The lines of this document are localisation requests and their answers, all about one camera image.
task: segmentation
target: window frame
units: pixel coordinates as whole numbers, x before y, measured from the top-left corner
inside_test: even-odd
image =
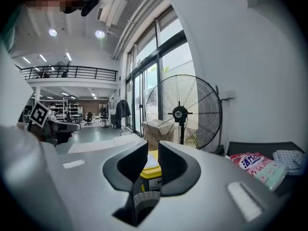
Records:
[[[159,84],[162,80],[162,74],[163,74],[163,56],[167,55],[169,52],[173,51],[177,47],[187,43],[187,38],[185,36],[184,30],[181,30],[180,32],[176,33],[174,36],[169,38],[166,42],[161,44],[160,39],[160,20],[167,15],[168,13],[173,13],[173,8],[170,6],[167,8],[164,12],[162,12],[154,21],[147,27],[147,29],[142,33],[142,35],[139,37],[139,39],[134,44],[133,48],[129,52],[129,57],[133,56],[133,69],[132,71],[127,74],[126,77],[126,86],[127,84],[132,81],[132,107],[135,107],[135,95],[134,95],[134,79],[138,75],[141,75],[143,71],[145,71],[147,68],[151,67],[153,64],[156,63],[156,69],[157,69],[157,83]],[[156,38],[156,49],[149,54],[146,58],[144,58],[141,61],[141,64],[137,67],[136,66],[136,54],[138,49],[138,42],[146,35],[149,30],[152,29],[152,27],[155,27],[155,38]],[[163,100],[161,97],[161,91],[158,90],[158,112],[162,114],[162,107],[163,107]],[[145,113],[145,106],[143,107],[142,114]],[[140,135],[138,131],[135,129],[135,110],[131,112],[132,114],[132,131],[133,133],[137,133]]]

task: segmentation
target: cardboard box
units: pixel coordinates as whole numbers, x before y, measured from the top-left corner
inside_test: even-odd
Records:
[[[173,131],[169,132],[173,124],[174,124],[174,121],[164,123],[164,121],[161,121],[161,120],[150,121],[149,124],[147,124],[147,122],[142,123],[142,127],[144,129],[143,139],[148,141],[149,151],[158,149],[157,140],[160,141],[160,140],[165,139],[166,141],[173,142],[173,139],[174,139]]]

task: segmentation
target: yellow container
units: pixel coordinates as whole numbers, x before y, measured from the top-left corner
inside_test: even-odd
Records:
[[[158,150],[148,153],[148,162],[140,174],[143,182],[142,191],[155,191],[161,187],[162,170],[158,163]]]

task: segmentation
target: glass door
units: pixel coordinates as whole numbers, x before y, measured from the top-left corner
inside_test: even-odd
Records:
[[[135,122],[135,130],[141,135],[141,116],[140,116],[140,104],[141,104],[141,94],[140,94],[140,78],[141,75],[138,75],[134,79],[134,122]]]
[[[156,64],[153,64],[134,78],[134,124],[135,132],[140,136],[143,136],[142,123],[145,121],[145,107],[156,85]]]
[[[143,113],[144,113],[144,121],[146,119],[145,115],[145,111],[146,111],[146,104],[148,102],[149,96],[151,94],[151,92],[153,91],[153,89],[157,86],[157,68],[156,68],[156,64],[152,65],[151,67],[149,67],[148,69],[146,69],[143,72],[143,76],[144,76],[144,92],[143,92]]]

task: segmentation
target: desk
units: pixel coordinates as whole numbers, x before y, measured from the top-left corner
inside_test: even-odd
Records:
[[[76,120],[78,121],[78,123],[79,123],[79,116],[81,116],[81,115],[71,115],[71,118],[72,118],[72,120],[75,122]]]
[[[70,153],[80,153],[80,152],[92,152],[141,141],[143,141],[143,139],[137,136],[136,134],[129,134],[125,136],[114,137],[113,140],[108,140],[108,141],[76,143],[72,145],[68,153],[70,154]]]
[[[64,120],[66,119],[66,116],[63,117],[63,115],[56,115],[57,120]]]

